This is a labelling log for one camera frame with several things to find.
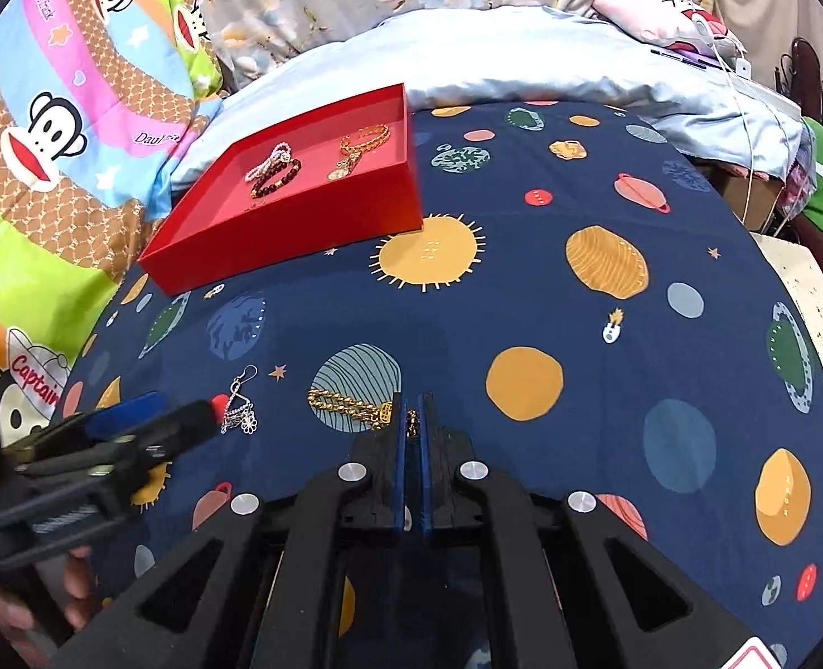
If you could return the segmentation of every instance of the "colorful blanket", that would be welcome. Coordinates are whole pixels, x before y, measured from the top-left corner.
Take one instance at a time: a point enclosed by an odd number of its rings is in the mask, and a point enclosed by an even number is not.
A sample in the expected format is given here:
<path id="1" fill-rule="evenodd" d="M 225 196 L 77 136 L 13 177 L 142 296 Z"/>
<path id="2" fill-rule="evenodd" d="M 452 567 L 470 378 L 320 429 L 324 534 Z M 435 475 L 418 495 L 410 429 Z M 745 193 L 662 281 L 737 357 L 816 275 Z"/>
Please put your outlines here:
<path id="1" fill-rule="evenodd" d="M 169 213 L 170 174 L 220 85 L 194 0 L 11 0 L 0 14 L 0 390 L 22 403 L 13 427 L 51 418 Z"/>

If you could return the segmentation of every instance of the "white cable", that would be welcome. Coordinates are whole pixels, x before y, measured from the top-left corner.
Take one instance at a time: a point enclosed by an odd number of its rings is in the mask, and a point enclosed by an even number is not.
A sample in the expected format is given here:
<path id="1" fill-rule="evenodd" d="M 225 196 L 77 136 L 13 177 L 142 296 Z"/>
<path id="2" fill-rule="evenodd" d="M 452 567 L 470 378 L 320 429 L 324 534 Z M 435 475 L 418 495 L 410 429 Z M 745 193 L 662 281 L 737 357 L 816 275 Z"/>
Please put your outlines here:
<path id="1" fill-rule="evenodd" d="M 690 0 L 694 5 L 696 5 L 696 0 Z M 727 85 L 731 89 L 731 93 L 734 94 L 734 102 L 736 103 L 737 109 L 740 111 L 740 118 L 743 118 L 743 130 L 746 131 L 746 140 L 749 142 L 749 181 L 746 182 L 746 202 L 743 204 L 743 218 L 740 218 L 740 223 L 743 224 L 745 227 L 746 225 L 746 214 L 749 212 L 749 199 L 752 198 L 752 175 L 755 173 L 755 152 L 752 149 L 752 136 L 749 135 L 749 126 L 746 123 L 746 113 L 743 111 L 743 106 L 740 105 L 740 98 L 737 96 L 737 89 L 734 87 L 734 81 L 731 80 L 730 76 L 730 68 L 725 63 L 725 60 L 718 54 L 718 47 L 715 44 L 715 38 L 713 37 L 712 28 L 709 27 L 709 23 L 706 22 L 705 17 L 700 16 L 697 14 L 696 17 L 700 17 L 700 21 L 703 22 L 704 26 L 709 31 L 709 44 L 712 47 L 712 52 L 715 53 L 715 57 L 718 60 L 718 64 L 721 65 L 721 71 L 725 74 L 725 78 L 727 78 Z"/>

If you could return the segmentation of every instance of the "pillow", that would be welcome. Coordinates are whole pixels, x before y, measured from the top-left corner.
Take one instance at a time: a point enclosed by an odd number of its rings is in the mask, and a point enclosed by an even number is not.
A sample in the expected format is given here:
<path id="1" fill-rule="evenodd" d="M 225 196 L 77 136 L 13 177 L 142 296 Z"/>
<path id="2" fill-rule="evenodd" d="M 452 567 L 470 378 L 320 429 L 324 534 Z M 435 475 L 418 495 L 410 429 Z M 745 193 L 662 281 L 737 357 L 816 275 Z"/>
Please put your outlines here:
<path id="1" fill-rule="evenodd" d="M 701 17 L 709 25 L 721 57 L 736 57 L 746 51 L 725 23 L 689 0 L 594 0 L 593 7 L 614 25 L 647 44 L 715 57 L 709 33 L 700 34 L 700 28 L 704 31 Z"/>

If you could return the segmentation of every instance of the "metal bolt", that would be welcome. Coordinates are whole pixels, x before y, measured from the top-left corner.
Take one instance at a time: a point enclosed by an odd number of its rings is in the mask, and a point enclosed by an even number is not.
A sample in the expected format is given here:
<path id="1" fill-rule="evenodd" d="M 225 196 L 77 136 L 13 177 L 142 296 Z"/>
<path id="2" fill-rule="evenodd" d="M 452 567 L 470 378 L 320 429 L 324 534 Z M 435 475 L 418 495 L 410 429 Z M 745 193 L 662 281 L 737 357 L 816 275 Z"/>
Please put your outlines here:
<path id="1" fill-rule="evenodd" d="M 576 491 L 567 498 L 567 503 L 577 513 L 591 513 L 597 507 L 597 498 L 586 491 Z"/>
<path id="2" fill-rule="evenodd" d="M 480 460 L 468 460 L 461 468 L 462 476 L 469 481 L 481 481 L 489 475 L 489 466 Z"/>
<path id="3" fill-rule="evenodd" d="M 340 480 L 346 482 L 358 482 L 368 474 L 368 469 L 361 463 L 343 463 L 337 469 Z"/>

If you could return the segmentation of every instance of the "open red box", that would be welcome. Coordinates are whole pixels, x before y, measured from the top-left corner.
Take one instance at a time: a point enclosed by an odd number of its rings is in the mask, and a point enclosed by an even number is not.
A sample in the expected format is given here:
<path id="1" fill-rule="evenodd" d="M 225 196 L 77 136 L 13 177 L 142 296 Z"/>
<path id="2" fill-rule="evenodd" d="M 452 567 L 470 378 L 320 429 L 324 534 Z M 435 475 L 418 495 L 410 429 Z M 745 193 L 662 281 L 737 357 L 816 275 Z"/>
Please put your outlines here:
<path id="1" fill-rule="evenodd" d="M 343 136 L 376 124 L 389 127 L 390 139 L 362 156 L 350 176 L 329 181 Z M 139 263 L 173 296 L 295 256 L 422 228 L 411 134 L 405 88 L 397 84 L 239 140 L 177 204 Z M 283 140 L 303 167 L 254 200 L 245 174 Z"/>

